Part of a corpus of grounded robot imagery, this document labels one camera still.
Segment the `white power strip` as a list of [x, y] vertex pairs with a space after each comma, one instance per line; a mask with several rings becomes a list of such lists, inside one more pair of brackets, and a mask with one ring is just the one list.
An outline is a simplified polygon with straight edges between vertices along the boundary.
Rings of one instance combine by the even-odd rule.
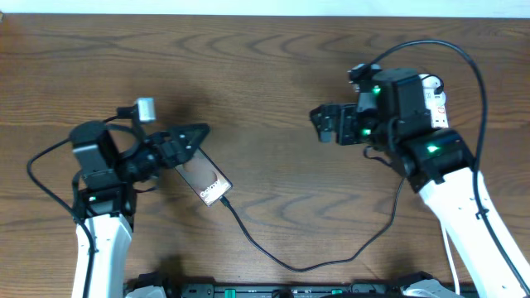
[[426, 108], [431, 112], [431, 126], [448, 128], [443, 80], [434, 74], [419, 74], [419, 77], [422, 81]]

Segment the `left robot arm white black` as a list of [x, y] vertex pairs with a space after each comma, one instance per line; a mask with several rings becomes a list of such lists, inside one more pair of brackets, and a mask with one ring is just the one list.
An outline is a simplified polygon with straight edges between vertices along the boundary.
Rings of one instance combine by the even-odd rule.
[[128, 248], [137, 207], [137, 182], [154, 179], [163, 169], [188, 162], [210, 128], [205, 123], [171, 127], [146, 135], [129, 128], [136, 141], [120, 152], [111, 136], [113, 125], [83, 123], [70, 132], [73, 153], [80, 165], [74, 183], [73, 210], [78, 258], [74, 297], [121, 297]]

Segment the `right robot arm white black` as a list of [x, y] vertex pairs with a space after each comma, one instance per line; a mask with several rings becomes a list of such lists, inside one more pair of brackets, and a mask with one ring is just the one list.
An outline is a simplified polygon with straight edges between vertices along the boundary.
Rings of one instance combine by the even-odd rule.
[[527, 297], [529, 263], [485, 187], [461, 135], [448, 126], [444, 94], [415, 69], [363, 74], [357, 103], [322, 104], [310, 112], [321, 142], [366, 144], [384, 152], [439, 219], [481, 297]]

